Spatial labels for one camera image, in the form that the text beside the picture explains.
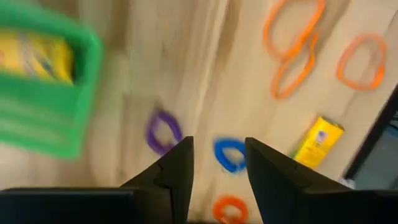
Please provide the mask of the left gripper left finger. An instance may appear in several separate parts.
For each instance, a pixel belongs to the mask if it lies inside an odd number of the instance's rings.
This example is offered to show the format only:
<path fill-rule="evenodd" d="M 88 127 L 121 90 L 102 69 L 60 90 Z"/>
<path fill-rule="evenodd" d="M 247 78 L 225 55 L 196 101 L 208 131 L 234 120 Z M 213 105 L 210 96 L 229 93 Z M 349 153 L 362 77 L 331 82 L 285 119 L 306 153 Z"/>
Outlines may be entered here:
<path fill-rule="evenodd" d="M 187 136 L 122 184 L 132 191 L 134 223 L 186 223 L 193 187 L 194 138 Z"/>

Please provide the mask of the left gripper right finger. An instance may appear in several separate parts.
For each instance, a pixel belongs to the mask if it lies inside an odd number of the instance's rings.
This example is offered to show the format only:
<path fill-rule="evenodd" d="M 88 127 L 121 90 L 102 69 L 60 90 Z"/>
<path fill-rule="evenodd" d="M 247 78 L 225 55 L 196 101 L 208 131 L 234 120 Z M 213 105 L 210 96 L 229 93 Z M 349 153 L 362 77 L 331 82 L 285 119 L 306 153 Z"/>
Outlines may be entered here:
<path fill-rule="evenodd" d="M 244 143 L 249 183 L 264 223 L 293 223 L 308 194 L 349 190 L 255 138 Z"/>

